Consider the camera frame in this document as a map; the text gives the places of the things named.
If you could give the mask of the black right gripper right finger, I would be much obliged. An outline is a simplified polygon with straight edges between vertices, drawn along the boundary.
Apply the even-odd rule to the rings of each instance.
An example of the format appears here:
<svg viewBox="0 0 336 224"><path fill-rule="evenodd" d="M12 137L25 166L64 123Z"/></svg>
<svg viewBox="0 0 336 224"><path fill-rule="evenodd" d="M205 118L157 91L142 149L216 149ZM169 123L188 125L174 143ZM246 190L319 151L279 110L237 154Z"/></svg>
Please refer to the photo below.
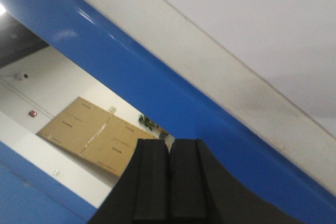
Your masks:
<svg viewBox="0 0 336 224"><path fill-rule="evenodd" d="M171 223L299 223L242 185L202 140L170 150Z"/></svg>

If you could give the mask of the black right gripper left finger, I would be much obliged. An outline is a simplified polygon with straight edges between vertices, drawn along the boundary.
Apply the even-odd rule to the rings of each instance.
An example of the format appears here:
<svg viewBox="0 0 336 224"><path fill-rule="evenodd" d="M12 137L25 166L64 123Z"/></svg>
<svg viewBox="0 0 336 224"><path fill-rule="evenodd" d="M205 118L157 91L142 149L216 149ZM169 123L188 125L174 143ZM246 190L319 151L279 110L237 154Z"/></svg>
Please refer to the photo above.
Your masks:
<svg viewBox="0 0 336 224"><path fill-rule="evenodd" d="M168 223L168 164L163 140L139 139L124 173L89 223Z"/></svg>

